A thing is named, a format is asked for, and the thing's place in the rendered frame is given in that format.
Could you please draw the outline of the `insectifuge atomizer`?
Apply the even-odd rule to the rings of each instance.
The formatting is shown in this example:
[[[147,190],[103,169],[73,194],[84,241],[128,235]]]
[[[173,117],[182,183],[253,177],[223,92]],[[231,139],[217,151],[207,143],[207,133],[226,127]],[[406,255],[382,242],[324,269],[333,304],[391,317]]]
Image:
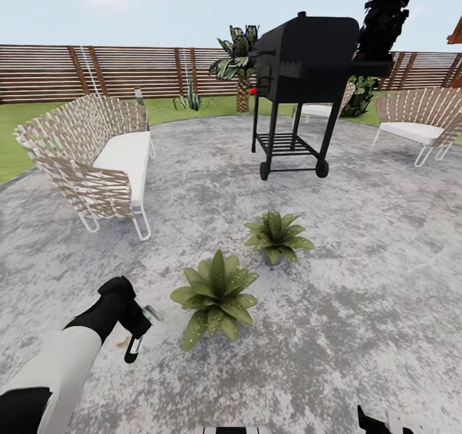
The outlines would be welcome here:
[[[128,349],[126,350],[126,353],[125,353],[125,357],[124,357],[125,362],[132,364],[136,360],[145,336],[146,336],[146,333],[144,333],[142,337],[140,337],[138,340],[134,336],[132,336]]]

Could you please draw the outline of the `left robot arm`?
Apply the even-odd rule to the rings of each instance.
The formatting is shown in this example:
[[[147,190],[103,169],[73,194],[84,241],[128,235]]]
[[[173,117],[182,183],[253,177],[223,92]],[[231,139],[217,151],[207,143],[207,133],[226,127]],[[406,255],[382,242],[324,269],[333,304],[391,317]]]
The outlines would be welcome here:
[[[64,434],[80,392],[116,323],[137,340],[164,308],[152,297],[138,304],[133,286],[115,277],[74,311],[51,343],[0,389],[0,434]]]

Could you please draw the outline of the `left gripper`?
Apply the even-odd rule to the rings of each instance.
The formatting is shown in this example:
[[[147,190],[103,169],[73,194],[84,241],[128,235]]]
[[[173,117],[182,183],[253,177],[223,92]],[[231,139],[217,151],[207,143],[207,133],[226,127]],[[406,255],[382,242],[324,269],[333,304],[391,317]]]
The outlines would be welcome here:
[[[151,327],[150,319],[142,314],[139,305],[128,318],[117,322],[120,322],[123,329],[128,330],[137,340]]]

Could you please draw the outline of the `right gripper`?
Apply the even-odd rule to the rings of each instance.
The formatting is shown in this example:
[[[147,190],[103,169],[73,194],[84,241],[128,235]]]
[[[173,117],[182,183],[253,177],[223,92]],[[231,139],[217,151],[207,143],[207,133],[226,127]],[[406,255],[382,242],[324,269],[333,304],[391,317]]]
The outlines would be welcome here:
[[[359,427],[365,430],[366,434],[391,434],[389,429],[385,426],[385,422],[366,416],[360,404],[357,405],[357,412],[359,415]],[[412,431],[409,430],[402,431],[403,434],[413,434]]]

